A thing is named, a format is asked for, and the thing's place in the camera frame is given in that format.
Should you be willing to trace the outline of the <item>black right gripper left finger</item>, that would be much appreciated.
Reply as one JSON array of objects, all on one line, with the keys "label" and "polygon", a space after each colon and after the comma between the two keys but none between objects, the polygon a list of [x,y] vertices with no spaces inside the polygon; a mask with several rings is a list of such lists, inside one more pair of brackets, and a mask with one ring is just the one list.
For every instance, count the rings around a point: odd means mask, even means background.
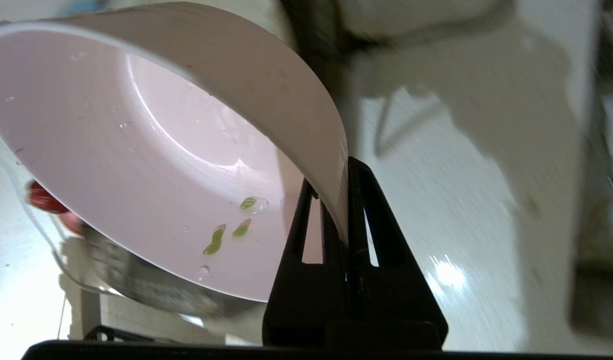
[{"label": "black right gripper left finger", "polygon": [[320,207],[321,264],[304,263],[305,242],[315,191],[302,182],[289,235],[262,321],[266,347],[325,348],[345,319],[344,247],[329,211]]}]

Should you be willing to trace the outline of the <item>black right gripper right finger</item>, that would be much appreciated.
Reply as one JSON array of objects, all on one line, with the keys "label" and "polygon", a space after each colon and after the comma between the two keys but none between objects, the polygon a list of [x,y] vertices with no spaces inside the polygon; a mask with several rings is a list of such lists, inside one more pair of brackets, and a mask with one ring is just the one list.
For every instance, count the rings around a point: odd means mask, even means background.
[{"label": "black right gripper right finger", "polygon": [[348,288],[353,333],[369,347],[439,351],[448,322],[368,165],[348,158]]}]

